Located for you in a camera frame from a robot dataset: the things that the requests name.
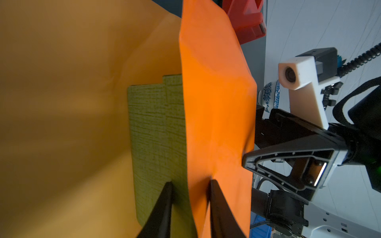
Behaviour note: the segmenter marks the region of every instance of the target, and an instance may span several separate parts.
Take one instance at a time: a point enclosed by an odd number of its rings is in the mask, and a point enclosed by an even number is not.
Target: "red plastic object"
[[[223,10],[229,16],[239,43],[250,42],[266,35],[266,24],[260,12],[263,0],[224,0]]]

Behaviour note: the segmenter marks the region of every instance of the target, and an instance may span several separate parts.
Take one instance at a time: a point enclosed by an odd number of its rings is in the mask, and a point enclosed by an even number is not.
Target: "wire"
[[[253,229],[253,228],[261,226],[261,225],[267,225],[269,223],[271,223],[271,221],[269,221],[269,220],[264,220],[261,222],[253,223],[253,224],[250,224],[250,229]]]
[[[269,181],[271,182],[270,180],[267,180],[266,178],[263,178],[261,179],[259,182],[258,182],[258,185],[257,185],[257,189],[259,190],[259,188],[261,187],[261,185],[263,184],[264,181]],[[279,190],[284,190],[283,188],[281,188],[280,186],[276,185],[275,183],[271,182],[272,184],[274,184]]]
[[[380,54],[381,54],[381,43],[379,43],[378,45],[375,45],[373,48],[363,53],[362,55],[358,56],[351,62],[338,68],[336,76],[339,76],[340,78],[342,78],[348,73],[352,72],[353,70],[359,68],[363,64],[366,64],[367,62],[371,61],[375,57],[379,56]]]

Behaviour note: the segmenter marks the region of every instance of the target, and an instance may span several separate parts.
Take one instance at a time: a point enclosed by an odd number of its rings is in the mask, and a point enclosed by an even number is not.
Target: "black strap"
[[[351,97],[354,97],[362,92],[365,92],[367,89],[371,88],[371,87],[374,87],[374,86],[377,86],[377,85],[381,85],[381,77],[378,77],[378,78],[374,78],[372,80],[369,80],[365,83],[363,83],[360,87],[358,87],[357,89],[355,89],[353,92],[351,92],[350,94],[348,94],[345,98],[343,98],[339,103],[336,104],[336,106],[333,108],[333,111],[332,111],[332,114],[334,116],[334,118],[340,122],[341,124],[345,125],[345,126],[353,126],[352,124],[350,124],[347,119],[345,118],[344,116],[344,112],[343,112],[343,107],[345,105],[345,103],[351,98]]]

